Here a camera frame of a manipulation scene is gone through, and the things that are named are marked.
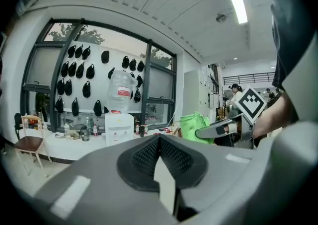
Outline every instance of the railing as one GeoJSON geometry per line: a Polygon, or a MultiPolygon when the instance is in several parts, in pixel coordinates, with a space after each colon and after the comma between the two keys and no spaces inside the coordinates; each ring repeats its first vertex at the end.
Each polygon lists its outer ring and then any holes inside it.
{"type": "Polygon", "coordinates": [[[239,76],[228,76],[223,78],[224,85],[231,85],[234,83],[245,84],[245,83],[257,83],[257,82],[272,82],[274,79],[274,72],[268,73],[257,73],[239,76]]]}

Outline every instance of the wooden chair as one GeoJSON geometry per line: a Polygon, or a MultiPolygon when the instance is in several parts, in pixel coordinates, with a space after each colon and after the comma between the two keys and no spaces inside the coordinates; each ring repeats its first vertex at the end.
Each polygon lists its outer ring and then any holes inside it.
{"type": "Polygon", "coordinates": [[[43,130],[42,130],[42,120],[41,120],[41,118],[39,118],[37,116],[28,116],[28,115],[21,116],[21,118],[22,118],[22,126],[23,126],[23,130],[24,130],[24,135],[25,136],[23,138],[21,138],[17,143],[15,143],[14,146],[13,146],[15,148],[15,152],[16,152],[16,154],[18,156],[18,159],[22,163],[22,165],[23,165],[24,169],[26,170],[27,174],[30,175],[30,173],[26,169],[23,161],[21,160],[21,157],[19,155],[19,151],[28,152],[31,155],[33,162],[35,161],[33,159],[33,155],[32,155],[34,153],[36,158],[37,158],[37,160],[39,161],[39,164],[40,164],[40,166],[41,166],[41,168],[42,168],[42,170],[44,172],[44,175],[46,177],[48,177],[48,175],[45,174],[41,159],[40,159],[39,154],[38,154],[38,150],[43,144],[43,147],[45,149],[46,155],[47,155],[49,161],[52,163],[51,158],[49,157],[48,152],[47,152],[47,150],[45,148],[44,135],[43,135],[43,130]],[[33,136],[27,136],[26,135],[26,130],[25,130],[24,123],[23,123],[24,119],[34,120],[34,121],[40,122],[41,127],[39,127],[38,130],[41,131],[41,136],[42,136],[41,138],[40,137],[33,137],[33,136]]]}

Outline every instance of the green bag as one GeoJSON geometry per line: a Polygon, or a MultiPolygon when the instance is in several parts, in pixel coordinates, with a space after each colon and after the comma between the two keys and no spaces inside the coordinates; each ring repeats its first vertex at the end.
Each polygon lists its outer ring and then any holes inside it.
{"type": "Polygon", "coordinates": [[[192,115],[182,116],[180,118],[180,127],[182,130],[182,136],[184,139],[212,144],[214,139],[200,139],[195,136],[195,131],[210,125],[210,120],[207,117],[203,117],[198,112],[195,112],[192,115]]]}

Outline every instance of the fluorescent light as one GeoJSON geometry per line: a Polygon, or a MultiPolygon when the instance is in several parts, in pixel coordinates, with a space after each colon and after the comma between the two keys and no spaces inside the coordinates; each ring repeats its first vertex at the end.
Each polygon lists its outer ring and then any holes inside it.
{"type": "Polygon", "coordinates": [[[245,11],[245,6],[243,0],[231,0],[234,6],[234,9],[237,13],[238,23],[244,24],[247,23],[247,15],[245,11]]]}

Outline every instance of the white ceiling panel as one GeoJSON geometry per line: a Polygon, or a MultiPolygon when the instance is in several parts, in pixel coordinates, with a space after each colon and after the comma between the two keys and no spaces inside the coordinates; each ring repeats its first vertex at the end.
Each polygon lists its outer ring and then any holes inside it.
{"type": "Polygon", "coordinates": [[[173,35],[184,44],[185,50],[192,50],[203,60],[228,60],[233,53],[243,58],[254,58],[254,53],[273,53],[271,34],[271,0],[244,0],[248,26],[239,25],[231,0],[100,0],[101,5],[125,5],[131,10],[127,15],[138,20],[146,18],[157,23],[157,30],[170,39],[173,35]],[[227,16],[224,23],[218,23],[218,13],[227,16]]]}

